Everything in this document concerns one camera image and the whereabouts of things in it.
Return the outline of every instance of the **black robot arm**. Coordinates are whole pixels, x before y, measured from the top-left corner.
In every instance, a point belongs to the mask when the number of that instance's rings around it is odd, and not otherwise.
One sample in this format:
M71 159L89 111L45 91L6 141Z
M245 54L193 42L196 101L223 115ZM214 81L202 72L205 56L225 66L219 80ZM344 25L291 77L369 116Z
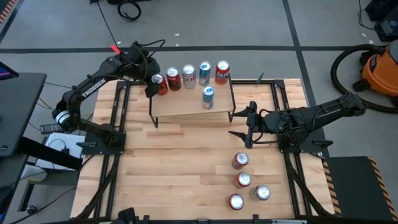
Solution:
M305 141L311 132L339 118L361 116L366 108L358 95L347 93L321 105L273 111L262 117L257 113L256 102L251 101L245 110L233 115L248 118L248 134L231 131L230 133L240 137L249 149L256 143L252 140L253 133L285 135L291 145L296 145Z
M63 94L61 101L52 111L52 116L62 129L72 132L77 129L93 133L99 136L103 142L111 147L118 143L116 137L118 133L110 124L96 124L80 118L80 105L96 90L105 83L123 77L133 78L136 82L148 84L150 95L156 94L157 87L150 82L151 76L160 72L156 60L148 57L148 51L141 50L141 46L135 42L129 52L120 52L115 46L113 49L117 55L108 57L99 67L98 71L92 75L87 75L87 79L77 86L72 86L72 90Z

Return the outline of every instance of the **computer screen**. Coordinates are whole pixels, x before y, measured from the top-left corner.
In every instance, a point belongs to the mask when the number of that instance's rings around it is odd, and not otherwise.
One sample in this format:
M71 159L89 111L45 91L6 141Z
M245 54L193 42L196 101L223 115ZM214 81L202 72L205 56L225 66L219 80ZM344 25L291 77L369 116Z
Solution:
M9 68L7 65L0 62L0 80L18 77L18 73Z

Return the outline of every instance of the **caution stripe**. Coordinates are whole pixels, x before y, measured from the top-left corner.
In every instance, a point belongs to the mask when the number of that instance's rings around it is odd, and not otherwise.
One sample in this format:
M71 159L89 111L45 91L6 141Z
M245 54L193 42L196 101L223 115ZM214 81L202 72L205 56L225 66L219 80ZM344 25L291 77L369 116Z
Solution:
M390 213L392 215L392 219L394 221L398 221L398 217L397 217L396 211L394 210L394 206L392 205L390 196L387 193L386 186L384 185L383 179L381 178L381 174L380 174L379 168L377 167L376 161L371 156L368 156L368 159L371 161L371 164L372 164L373 169L374 169L374 173L375 173L375 175L377 177L377 180L379 181L380 188L381 188L381 190L383 192L384 198L386 200L386 203L387 203L387 205L389 207L389 210L390 210Z
M2 24L6 17L10 14L12 7L14 7L17 0L10 0L4 10L0 13L0 24Z
M331 202L333 204L333 208L337 215L341 215L340 205L338 203L337 194L335 191L335 186L333 185L333 179L330 175L330 170L328 167L328 163L326 161L323 162L323 171L325 171L326 181L328 182L329 193L331 197Z

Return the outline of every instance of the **gray floor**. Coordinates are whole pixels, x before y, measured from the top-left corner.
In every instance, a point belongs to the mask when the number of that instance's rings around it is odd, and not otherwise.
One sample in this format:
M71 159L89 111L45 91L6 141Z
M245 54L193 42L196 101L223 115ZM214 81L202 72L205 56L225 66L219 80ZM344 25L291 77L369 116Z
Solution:
M101 1L104 16L119 46L132 41L146 43L166 39L166 46L294 46L289 23L281 0L152 0L140 2L142 17L136 22L121 20L115 6ZM363 0L363 7L369 0ZM350 46L373 42L381 44L377 35L358 25L357 0L288 0L301 46ZM370 24L366 14L364 23ZM113 44L96 4L71 0L24 0L6 36L2 49L69 49L103 48ZM316 103L339 96L330 80L330 67L339 51L305 51L304 62ZM0 54L0 60L18 72L44 72L47 81L62 85L77 84L86 74L95 72L111 53ZM212 63L227 60L234 78L302 78L294 48L291 50L225 50L173 51L155 54L162 71L169 66L181 67L202 60ZM338 71L346 86L358 78L356 56L347 58ZM41 97L55 106L63 88L46 85ZM385 98L364 93L368 99L388 104ZM83 113L95 105L95 96L83 104ZM31 123L52 123L50 110L37 107ZM368 110L360 118L342 119L324 128L327 139L335 143L331 156L373 156L379 165L389 194L398 205L398 176L395 160L396 115ZM42 135L30 126L25 135L36 141ZM38 207L57 197L68 187L38 187L30 203ZM5 223L20 217L13 201ZM23 223L65 220L69 217L74 193L70 192L56 204Z

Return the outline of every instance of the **red tag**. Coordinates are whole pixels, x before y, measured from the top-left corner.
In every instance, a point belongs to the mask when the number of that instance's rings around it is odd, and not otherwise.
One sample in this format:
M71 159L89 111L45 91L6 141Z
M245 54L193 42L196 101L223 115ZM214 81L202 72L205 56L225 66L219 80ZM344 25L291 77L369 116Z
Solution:
M111 45L112 50L114 50L118 55L120 54L120 50L118 49L117 46Z

